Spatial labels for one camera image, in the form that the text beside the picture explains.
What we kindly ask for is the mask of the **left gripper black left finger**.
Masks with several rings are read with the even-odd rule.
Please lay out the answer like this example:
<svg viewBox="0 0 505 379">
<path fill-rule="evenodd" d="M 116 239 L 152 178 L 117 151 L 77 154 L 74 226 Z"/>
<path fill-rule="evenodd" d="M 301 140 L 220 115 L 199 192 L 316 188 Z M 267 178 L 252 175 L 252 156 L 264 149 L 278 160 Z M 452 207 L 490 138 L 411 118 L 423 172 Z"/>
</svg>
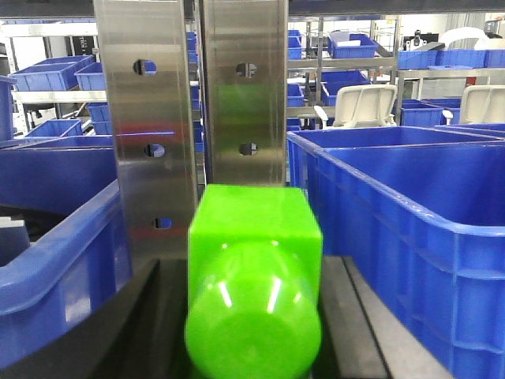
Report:
<svg viewBox="0 0 505 379">
<path fill-rule="evenodd" d="M 184 343 L 187 262 L 154 260 L 77 327 L 3 378 L 193 378 Z"/>
</svg>

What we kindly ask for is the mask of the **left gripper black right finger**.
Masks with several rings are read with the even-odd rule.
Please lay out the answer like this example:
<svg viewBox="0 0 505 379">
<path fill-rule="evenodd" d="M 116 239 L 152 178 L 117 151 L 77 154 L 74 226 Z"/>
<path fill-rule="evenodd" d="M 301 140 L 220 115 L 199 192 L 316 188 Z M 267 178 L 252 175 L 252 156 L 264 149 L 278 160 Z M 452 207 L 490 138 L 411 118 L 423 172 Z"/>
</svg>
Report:
<svg viewBox="0 0 505 379">
<path fill-rule="evenodd" d="M 351 257 L 325 256 L 323 339 L 311 378 L 451 378 L 382 303 Z"/>
</svg>

